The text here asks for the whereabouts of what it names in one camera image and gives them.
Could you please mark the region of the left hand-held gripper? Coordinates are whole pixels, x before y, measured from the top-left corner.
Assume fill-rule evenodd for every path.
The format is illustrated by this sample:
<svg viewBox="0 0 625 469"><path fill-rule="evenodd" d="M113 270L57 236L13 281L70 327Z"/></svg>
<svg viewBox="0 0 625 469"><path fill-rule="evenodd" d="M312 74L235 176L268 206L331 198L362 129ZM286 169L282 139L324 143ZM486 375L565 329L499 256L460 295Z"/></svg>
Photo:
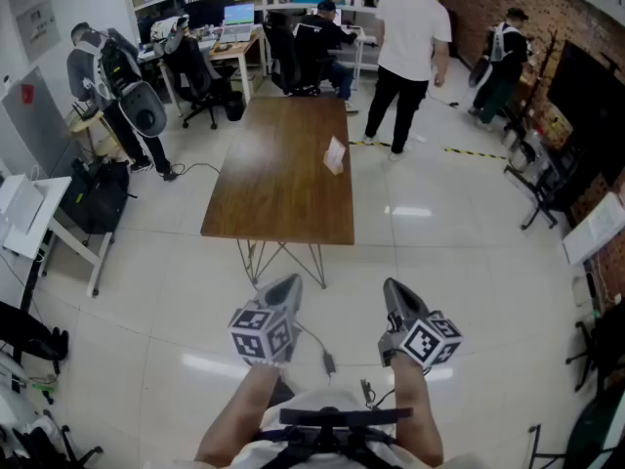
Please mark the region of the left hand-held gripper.
<svg viewBox="0 0 625 469"><path fill-rule="evenodd" d="M285 364L299 338L295 319L301 307L303 279L282 277L262 287L235 310L228 326L235 351L247 362Z"/></svg>

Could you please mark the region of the person's right forearm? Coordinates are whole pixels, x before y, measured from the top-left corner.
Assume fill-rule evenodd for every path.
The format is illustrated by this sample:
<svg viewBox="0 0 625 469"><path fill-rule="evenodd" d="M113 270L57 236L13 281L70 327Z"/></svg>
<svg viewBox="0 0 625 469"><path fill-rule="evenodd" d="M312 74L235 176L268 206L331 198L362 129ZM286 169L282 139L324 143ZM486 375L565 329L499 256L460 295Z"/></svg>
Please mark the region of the person's right forearm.
<svg viewBox="0 0 625 469"><path fill-rule="evenodd" d="M410 417L396 424L398 444L429 467L444 460L441 436L434 420L423 368L404 353L391 360L397 409L410 409Z"/></svg>

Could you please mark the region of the person's left forearm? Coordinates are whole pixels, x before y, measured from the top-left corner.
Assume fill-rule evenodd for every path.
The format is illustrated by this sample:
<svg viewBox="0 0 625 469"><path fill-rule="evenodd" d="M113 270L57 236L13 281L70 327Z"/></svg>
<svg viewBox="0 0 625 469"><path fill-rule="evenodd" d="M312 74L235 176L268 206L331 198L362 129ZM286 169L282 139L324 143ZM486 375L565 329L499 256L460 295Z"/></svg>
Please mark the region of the person's left forearm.
<svg viewBox="0 0 625 469"><path fill-rule="evenodd" d="M201 439L195 461L224 468L260 431L280 369L254 364Z"/></svg>

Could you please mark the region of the brown wooden table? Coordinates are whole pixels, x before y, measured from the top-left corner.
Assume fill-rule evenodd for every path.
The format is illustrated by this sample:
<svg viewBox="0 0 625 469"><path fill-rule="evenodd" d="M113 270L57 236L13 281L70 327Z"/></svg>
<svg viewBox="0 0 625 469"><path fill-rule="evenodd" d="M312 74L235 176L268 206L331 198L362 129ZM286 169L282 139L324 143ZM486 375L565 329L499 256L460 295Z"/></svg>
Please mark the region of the brown wooden table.
<svg viewBox="0 0 625 469"><path fill-rule="evenodd" d="M349 144L345 106L334 98L255 97L230 144L200 232L233 239L252 284L268 267L264 246L305 244L309 275L326 284L322 246L354 245L351 158L329 167L327 153Z"/></svg>

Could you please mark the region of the person's white shirt torso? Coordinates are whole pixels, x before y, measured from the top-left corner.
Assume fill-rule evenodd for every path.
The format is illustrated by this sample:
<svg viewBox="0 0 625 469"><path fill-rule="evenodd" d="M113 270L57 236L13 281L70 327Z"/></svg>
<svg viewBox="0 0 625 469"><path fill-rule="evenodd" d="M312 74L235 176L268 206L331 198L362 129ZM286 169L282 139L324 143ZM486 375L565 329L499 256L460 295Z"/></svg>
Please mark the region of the person's white shirt torso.
<svg viewBox="0 0 625 469"><path fill-rule="evenodd" d="M281 430L284 428L279 423L279 411L283 408L319 411L324 407L333 406L340 411L368 410L349 391L330 388L316 391L308 391L299 394L291 400L269 408L261 423L260 432L269 430ZM385 434L396 439L396 423L379 427ZM398 442L392 446L380 443L368 445L374 453L383 460L397 465L399 469L489 469L478 456L472 453L457 455L444 461L439 467L432 468L421 462L416 456L402 448ZM268 441L254 441L247 445L236 457L234 464L237 469L260 469L263 465L274 459L284 448L285 443L275 444ZM301 463L292 469L365 469L358 463L348 460L336 454L318 454L310 461Z"/></svg>

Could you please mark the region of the black chest harness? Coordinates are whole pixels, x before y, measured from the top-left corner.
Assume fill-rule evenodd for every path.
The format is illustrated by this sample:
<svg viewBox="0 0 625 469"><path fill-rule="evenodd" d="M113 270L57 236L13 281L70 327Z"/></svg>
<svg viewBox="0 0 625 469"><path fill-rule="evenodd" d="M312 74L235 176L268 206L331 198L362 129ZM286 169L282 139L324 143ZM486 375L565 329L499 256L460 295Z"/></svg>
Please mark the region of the black chest harness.
<svg viewBox="0 0 625 469"><path fill-rule="evenodd" d="M260 469L292 469L318 454L340 455L365 469L399 469L368 445L394 445L396 439L379 427L409 418L412 413L410 408L353 411L340 411L333 406L319 411L283 408L279 411L279 423L284 428L260 432L256 439L285 443L286 447Z"/></svg>

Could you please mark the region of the black floor stand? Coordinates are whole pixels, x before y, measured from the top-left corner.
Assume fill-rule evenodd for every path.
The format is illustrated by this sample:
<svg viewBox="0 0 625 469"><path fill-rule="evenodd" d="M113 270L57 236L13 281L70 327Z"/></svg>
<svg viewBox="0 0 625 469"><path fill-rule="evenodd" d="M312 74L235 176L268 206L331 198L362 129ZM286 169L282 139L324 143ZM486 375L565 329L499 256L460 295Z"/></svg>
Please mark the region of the black floor stand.
<svg viewBox="0 0 625 469"><path fill-rule="evenodd" d="M579 195L574 186L574 177L579 170L582 156L566 154L565 151L546 151L546 168L541 170L535 183L528 181L521 171L511 164L504 167L504 173L510 173L533 196L535 205L533 212L520 225L526 231L539 214L542 214L548 223L549 229L559 224L554 212L562 213L568 224L573 226L574 219L571 207L576 196Z"/></svg>

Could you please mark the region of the black trash bin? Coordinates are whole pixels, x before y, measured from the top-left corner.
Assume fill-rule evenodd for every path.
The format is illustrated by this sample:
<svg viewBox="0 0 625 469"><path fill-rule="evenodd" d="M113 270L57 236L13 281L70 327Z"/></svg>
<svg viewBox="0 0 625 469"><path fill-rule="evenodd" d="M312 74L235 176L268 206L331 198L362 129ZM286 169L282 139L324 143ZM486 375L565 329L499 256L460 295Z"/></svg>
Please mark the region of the black trash bin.
<svg viewBox="0 0 625 469"><path fill-rule="evenodd" d="M244 94L240 91L229 91L223 96L223 105L229 121L239 121L246 108Z"/></svg>

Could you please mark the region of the wooden desk with white legs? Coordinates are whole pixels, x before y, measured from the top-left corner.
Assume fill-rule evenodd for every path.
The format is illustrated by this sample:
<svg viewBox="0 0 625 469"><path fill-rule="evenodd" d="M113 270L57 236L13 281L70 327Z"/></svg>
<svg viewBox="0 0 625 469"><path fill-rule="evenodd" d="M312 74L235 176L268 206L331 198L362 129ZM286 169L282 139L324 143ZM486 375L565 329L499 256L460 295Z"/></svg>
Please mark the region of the wooden desk with white legs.
<svg viewBox="0 0 625 469"><path fill-rule="evenodd" d="M228 48L226 50L221 50L222 46L223 44L218 41L208 53L208 59L211 62L225 60L238 61L238 68L241 73L243 95L245 103L248 103L253 92L252 83L248 78L249 66L246 56L254 47L259 49L262 76L264 78L268 76L267 44L264 30L260 25L256 25L252 30L250 39L247 42L227 43Z"/></svg>

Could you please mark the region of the round wooden stool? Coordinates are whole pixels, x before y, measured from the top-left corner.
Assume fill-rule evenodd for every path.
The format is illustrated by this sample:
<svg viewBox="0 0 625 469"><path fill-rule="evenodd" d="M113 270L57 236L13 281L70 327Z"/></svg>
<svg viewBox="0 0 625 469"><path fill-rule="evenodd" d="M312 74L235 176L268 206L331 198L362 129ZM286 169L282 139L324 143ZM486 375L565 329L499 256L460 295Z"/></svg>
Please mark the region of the round wooden stool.
<svg viewBox="0 0 625 469"><path fill-rule="evenodd" d="M65 121L70 136L91 159L114 159L124 154L101 111L97 111L91 118L83 119L79 112L73 110Z"/></svg>

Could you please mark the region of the dark coat rack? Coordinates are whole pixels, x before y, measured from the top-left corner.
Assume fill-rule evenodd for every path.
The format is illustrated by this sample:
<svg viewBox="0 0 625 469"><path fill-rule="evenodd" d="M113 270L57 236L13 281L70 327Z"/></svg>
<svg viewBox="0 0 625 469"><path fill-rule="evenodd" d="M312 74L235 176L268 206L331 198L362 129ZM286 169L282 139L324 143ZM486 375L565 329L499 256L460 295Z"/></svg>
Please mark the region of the dark coat rack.
<svg viewBox="0 0 625 469"><path fill-rule="evenodd" d="M531 128L536 128L540 116L545 110L548 83L553 79L549 73L549 64L556 52L558 31L549 31L549 40L542 37L530 37L529 45L544 45L543 52L529 53L529 62L523 67L521 78L515 87L510 100L500 109L506 115L502 135L506 138L510 133L523 139Z"/></svg>

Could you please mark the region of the black television screen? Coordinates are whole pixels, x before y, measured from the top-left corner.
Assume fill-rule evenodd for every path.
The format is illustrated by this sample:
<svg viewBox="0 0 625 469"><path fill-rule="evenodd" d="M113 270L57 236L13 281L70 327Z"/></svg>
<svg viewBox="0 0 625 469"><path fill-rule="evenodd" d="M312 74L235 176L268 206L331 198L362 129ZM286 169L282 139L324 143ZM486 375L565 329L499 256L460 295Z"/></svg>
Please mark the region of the black television screen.
<svg viewBox="0 0 625 469"><path fill-rule="evenodd" d="M547 94L572 128L572 144L618 165L625 155L625 84L570 41Z"/></svg>

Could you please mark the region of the white paper bag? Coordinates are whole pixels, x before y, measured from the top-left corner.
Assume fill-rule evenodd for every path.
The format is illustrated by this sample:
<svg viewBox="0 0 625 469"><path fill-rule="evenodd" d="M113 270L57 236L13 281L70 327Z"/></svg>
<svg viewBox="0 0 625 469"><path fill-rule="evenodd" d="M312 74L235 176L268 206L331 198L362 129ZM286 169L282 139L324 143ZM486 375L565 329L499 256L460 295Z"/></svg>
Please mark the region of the white paper bag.
<svg viewBox="0 0 625 469"><path fill-rule="evenodd" d="M24 174L7 177L0 186L0 222L27 234L43 200Z"/></svg>

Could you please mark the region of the grey white jacket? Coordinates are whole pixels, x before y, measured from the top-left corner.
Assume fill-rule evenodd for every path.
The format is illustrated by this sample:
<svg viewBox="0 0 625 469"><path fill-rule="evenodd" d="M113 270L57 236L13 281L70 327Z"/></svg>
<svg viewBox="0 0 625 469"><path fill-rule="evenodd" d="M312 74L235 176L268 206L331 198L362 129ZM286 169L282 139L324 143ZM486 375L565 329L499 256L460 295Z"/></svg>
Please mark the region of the grey white jacket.
<svg viewBox="0 0 625 469"><path fill-rule="evenodd" d="M150 28L150 43L157 58L173 54L188 32L188 15L156 21Z"/></svg>

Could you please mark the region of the grey wall poster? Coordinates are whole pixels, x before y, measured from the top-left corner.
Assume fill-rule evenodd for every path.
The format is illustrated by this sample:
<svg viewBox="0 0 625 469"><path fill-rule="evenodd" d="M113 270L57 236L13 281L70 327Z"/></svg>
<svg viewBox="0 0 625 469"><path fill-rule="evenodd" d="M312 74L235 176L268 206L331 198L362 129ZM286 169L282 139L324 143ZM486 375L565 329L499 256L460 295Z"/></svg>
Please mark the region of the grey wall poster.
<svg viewBox="0 0 625 469"><path fill-rule="evenodd" d="M61 42L50 0L42 1L19 14L16 23L25 55L30 63Z"/></svg>

